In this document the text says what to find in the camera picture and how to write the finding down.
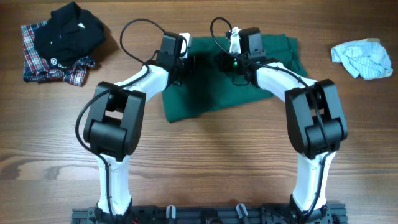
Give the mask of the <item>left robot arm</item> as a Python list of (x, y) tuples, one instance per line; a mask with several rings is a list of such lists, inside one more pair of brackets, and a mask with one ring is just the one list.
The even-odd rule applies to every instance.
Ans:
[(86, 211), (87, 223), (135, 223), (129, 191), (129, 160), (139, 143), (146, 102), (185, 73), (189, 33), (164, 32), (161, 47), (141, 70), (118, 83), (101, 82), (83, 107), (87, 114), (78, 141), (92, 153), (100, 171), (100, 198)]

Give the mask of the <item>dark green shorts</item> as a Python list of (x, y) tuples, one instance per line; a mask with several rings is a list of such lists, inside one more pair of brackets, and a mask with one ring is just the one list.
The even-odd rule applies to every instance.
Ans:
[[(299, 41), (285, 34), (263, 34), (266, 54), (284, 64), (289, 70), (306, 77), (299, 53)], [(170, 123), (193, 118), (203, 113), (230, 108), (273, 97), (267, 90), (252, 84), (236, 86), (233, 73), (219, 71), (221, 49), (211, 37), (194, 37), (188, 54), (195, 58), (196, 73), (188, 73), (182, 84), (170, 85), (162, 92), (166, 120)]]

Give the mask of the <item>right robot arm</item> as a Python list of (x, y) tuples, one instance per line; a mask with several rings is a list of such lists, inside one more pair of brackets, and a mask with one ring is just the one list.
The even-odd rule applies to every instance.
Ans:
[(290, 195), (290, 223), (309, 223), (327, 215), (325, 196), (330, 165), (348, 127), (336, 85), (316, 81), (267, 58), (259, 28), (230, 28), (229, 49), (224, 50), (231, 68), (248, 84), (267, 90), (285, 104), (287, 132), (298, 153), (295, 188)]

